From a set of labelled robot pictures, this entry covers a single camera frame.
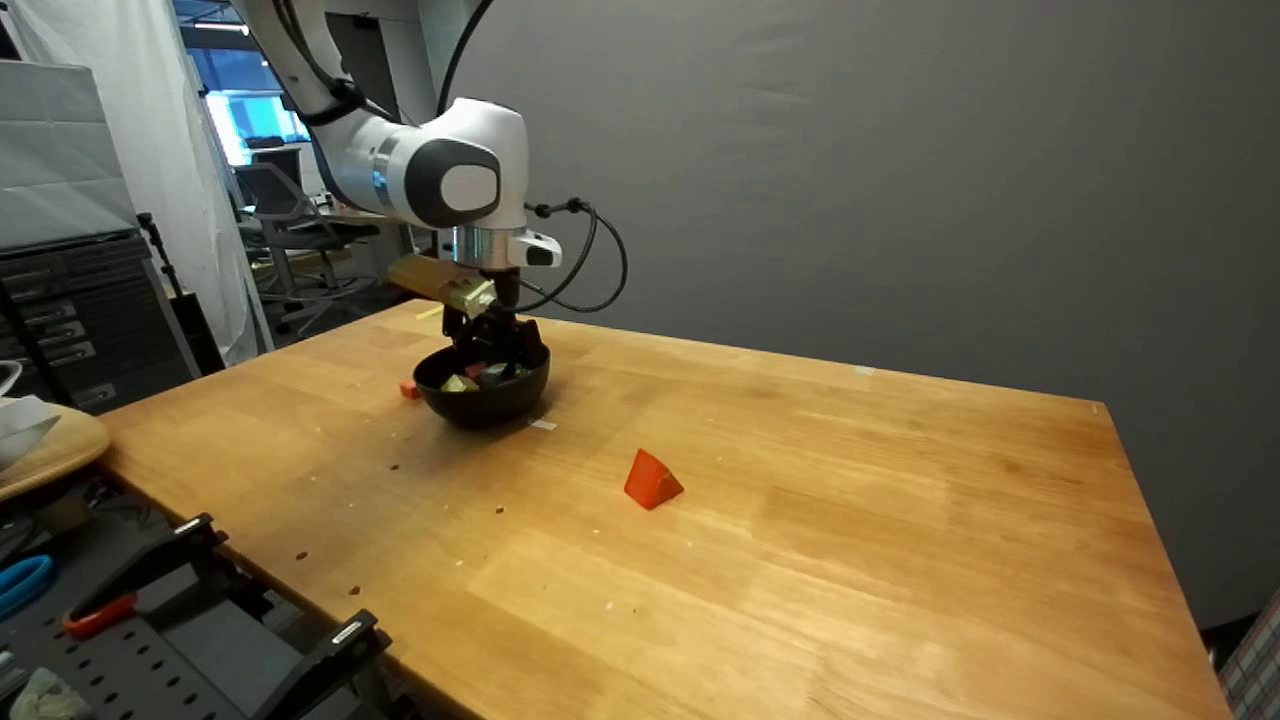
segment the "black cable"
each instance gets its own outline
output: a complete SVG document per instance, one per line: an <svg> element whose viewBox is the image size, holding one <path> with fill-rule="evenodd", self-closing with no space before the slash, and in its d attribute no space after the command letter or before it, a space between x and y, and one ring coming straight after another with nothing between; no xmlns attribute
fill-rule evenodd
<svg viewBox="0 0 1280 720"><path fill-rule="evenodd" d="M306 28L302 28L302 22L298 22L298 11L291 11L291 0L271 0L271 7L278 7L278 15L282 15L283 38L289 38L291 50L312 66L312 73L316 73L323 84L338 84L338 82L328 76L328 69L321 69L321 62L312 55L308 38L306 38Z"/></svg>
<svg viewBox="0 0 1280 720"><path fill-rule="evenodd" d="M482 4L471 7L471 15L467 15L463 31L459 31L459 38L458 38L458 45L453 45L453 55L447 55L447 69L446 69L446 82L440 82L440 96L437 96L437 117L446 117L446 111L447 111L447 96L453 96L458 66L463 62L463 53L467 53L467 45L471 45L471 38L476 38L476 28L482 28L482 22L484 22L488 4L491 4L491 0L482 0Z"/></svg>
<svg viewBox="0 0 1280 720"><path fill-rule="evenodd" d="M567 312L606 312L606 309L611 309L611 306L625 297L629 282L632 282L632 257L629 257L625 231L619 231L610 216L599 216L587 200L575 200L575 195L571 195L567 203L537 203L537 207L533 207L533 216L555 216L555 211L587 211L587 216L594 216L594 231L587 231L583 254L575 257L575 265L567 269L567 277L563 277L555 288L523 283L533 297L541 297L541 302L528 306L528 309L545 309L545 306L555 306L555 309L567 309ZM581 269L587 265L587 257L594 257L594 248L596 248L596 228L599 228L599 224L606 224L606 231L610 231L610 240L611 240L611 248L618 248L618 260L619 260L618 283L611 283L611 291L610 291L606 302L596 302L596 306L567 306L567 302L562 302L562 297L563 297L563 288L581 277Z"/></svg>
<svg viewBox="0 0 1280 720"><path fill-rule="evenodd" d="M575 254L571 269L563 273L563 282L555 288L537 288L537 283L523 283L533 297L533 306L523 306L519 312L537 312L545 306L562 306L562 291L583 273L594 248L596 248L596 231L599 231L599 219L594 216L594 228L587 228L587 240L583 240L583 254Z"/></svg>

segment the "orange block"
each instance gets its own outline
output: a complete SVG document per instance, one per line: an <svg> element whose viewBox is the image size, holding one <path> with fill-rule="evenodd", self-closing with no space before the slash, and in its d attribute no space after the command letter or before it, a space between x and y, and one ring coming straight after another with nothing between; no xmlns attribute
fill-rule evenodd
<svg viewBox="0 0 1280 720"><path fill-rule="evenodd" d="M625 493L640 510L662 510L666 501L680 497L686 485L670 472L666 462L658 462L654 453L638 447L632 476L629 476Z"/></svg>

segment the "wooden table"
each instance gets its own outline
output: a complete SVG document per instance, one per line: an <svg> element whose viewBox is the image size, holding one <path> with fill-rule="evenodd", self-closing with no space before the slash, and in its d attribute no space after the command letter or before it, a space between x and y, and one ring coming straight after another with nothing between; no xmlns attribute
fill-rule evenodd
<svg viewBox="0 0 1280 720"><path fill-rule="evenodd" d="M58 423L16 465L0 470L0 501L46 488L110 453L112 436L98 415L58 406Z"/></svg>
<svg viewBox="0 0 1280 720"><path fill-rule="evenodd" d="M471 436L396 393L437 325L119 409L110 470L482 716L1227 716L1104 406L545 325L547 413Z"/></svg>

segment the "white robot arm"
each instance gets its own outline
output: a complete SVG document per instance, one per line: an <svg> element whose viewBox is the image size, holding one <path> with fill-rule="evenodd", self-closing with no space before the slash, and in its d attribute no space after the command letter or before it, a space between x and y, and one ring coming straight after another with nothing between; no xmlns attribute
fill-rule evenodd
<svg viewBox="0 0 1280 720"><path fill-rule="evenodd" d="M338 76L323 0L236 0L236 7L312 130L323 184L346 203L419 228L459 228L447 260L484 273L562 265L562 246L528 231L519 111L458 101L419 130L396 125Z"/></svg>

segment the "black bowl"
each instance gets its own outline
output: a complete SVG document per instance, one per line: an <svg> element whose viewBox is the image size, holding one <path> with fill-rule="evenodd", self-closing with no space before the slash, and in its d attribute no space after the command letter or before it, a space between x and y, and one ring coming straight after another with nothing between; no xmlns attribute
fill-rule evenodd
<svg viewBox="0 0 1280 720"><path fill-rule="evenodd" d="M541 365L533 369L515 369L510 381L491 381L476 393L446 393L447 376L459 371L459 353L446 350L434 353L430 361L419 361L413 369L413 381L419 387L419 398L453 423L463 430L488 430L488 423L513 423L523 420L528 413L537 413L547 376L552 376L552 357L545 353Z"/></svg>

